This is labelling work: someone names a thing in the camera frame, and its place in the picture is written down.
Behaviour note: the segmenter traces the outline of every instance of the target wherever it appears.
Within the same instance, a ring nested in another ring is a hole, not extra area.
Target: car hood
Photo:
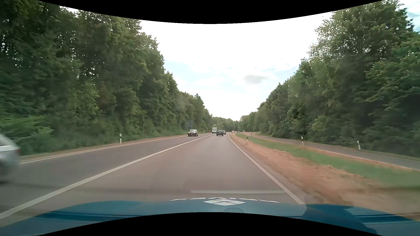
[[[0,228],[0,235],[40,235],[130,217],[187,213],[236,212],[299,218],[379,235],[415,235],[420,222],[367,208],[298,205],[246,198],[185,198],[163,202],[103,201],[62,208]]]

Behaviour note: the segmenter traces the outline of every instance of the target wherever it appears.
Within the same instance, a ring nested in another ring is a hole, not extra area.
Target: asphalt road
[[[280,138],[274,138],[274,137],[267,137],[262,135],[256,135],[258,138],[262,139],[268,139],[268,140],[274,140],[274,141],[281,141],[289,144],[294,145],[301,145],[302,142],[298,140],[292,140],[292,139],[280,139]],[[380,155],[375,153],[369,153],[369,152],[361,152],[354,149],[344,148],[344,147],[338,147],[333,145],[327,145],[327,144],[318,144],[318,143],[312,143],[312,142],[304,142],[305,146],[307,147],[313,147],[320,150],[328,151],[328,152],[335,152],[343,155],[348,155],[352,157],[358,157],[362,159],[367,160],[373,160],[378,161],[382,163],[392,164],[404,168],[410,168],[414,170],[420,170],[420,161],[415,160],[409,160],[409,159],[403,159],[398,157],[391,157],[386,155]]]
[[[21,164],[15,178],[0,185],[0,226],[104,200],[312,199],[255,159],[227,135],[201,134]]]

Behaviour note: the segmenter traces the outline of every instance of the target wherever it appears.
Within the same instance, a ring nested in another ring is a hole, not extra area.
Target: foliage
[[[0,132],[23,154],[208,130],[140,21],[36,0],[0,2]]]
[[[240,127],[273,137],[420,156],[420,36],[385,0],[335,11],[318,43]]]

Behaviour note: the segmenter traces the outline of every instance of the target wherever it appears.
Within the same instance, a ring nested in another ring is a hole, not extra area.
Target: black car
[[[198,136],[198,131],[196,129],[191,129],[188,132],[188,137],[190,137],[190,136]]]

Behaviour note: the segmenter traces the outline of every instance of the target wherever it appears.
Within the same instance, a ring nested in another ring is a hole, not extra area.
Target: hood emblem
[[[238,204],[245,203],[245,202],[232,200],[232,199],[218,199],[218,200],[209,200],[209,201],[204,201],[204,202],[215,204],[215,205],[221,205],[221,206],[230,206],[230,205],[238,205]]]

